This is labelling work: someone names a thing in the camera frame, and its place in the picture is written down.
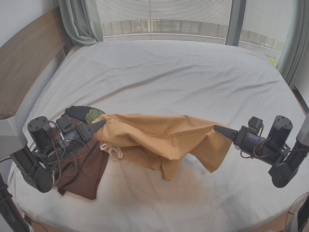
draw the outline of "curtain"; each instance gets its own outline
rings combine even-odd
[[[64,28],[75,44],[91,45],[103,41],[95,0],[58,0]]]
[[[309,0],[293,0],[293,13],[288,36],[277,64],[290,88],[302,66],[309,44]]]

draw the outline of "olive green cloth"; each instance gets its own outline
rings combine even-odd
[[[92,122],[99,118],[102,114],[105,114],[105,112],[96,108],[91,108],[85,116],[86,124],[92,125]]]

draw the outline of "mattress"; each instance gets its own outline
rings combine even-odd
[[[114,41],[76,47],[35,103],[37,116],[55,121],[72,105],[114,114],[190,115],[239,130],[249,118],[276,115],[294,128],[304,114],[278,71],[259,51],[213,43]],[[29,147],[33,141],[23,129]],[[13,163],[9,191],[18,209],[62,231],[248,231],[287,211],[309,190],[309,161],[284,188],[276,188],[270,166],[243,159],[232,145],[222,165],[209,173],[193,156],[182,158],[172,181],[153,170],[110,157],[88,200],[56,188],[40,193]]]

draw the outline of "white drawstring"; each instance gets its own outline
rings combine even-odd
[[[117,161],[117,160],[113,157],[113,155],[112,155],[112,150],[116,152],[118,159],[121,159],[121,158],[123,157],[122,151],[121,151],[121,149],[120,149],[119,147],[115,147],[115,146],[111,146],[111,145],[107,145],[107,144],[102,144],[102,145],[100,146],[100,149],[101,149],[101,150],[104,150],[104,151],[105,151],[107,148],[109,148],[109,150],[108,150],[109,155],[110,155],[115,161]]]

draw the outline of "headboard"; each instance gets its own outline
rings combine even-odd
[[[0,114],[15,115],[32,84],[69,39],[57,7],[0,48]]]

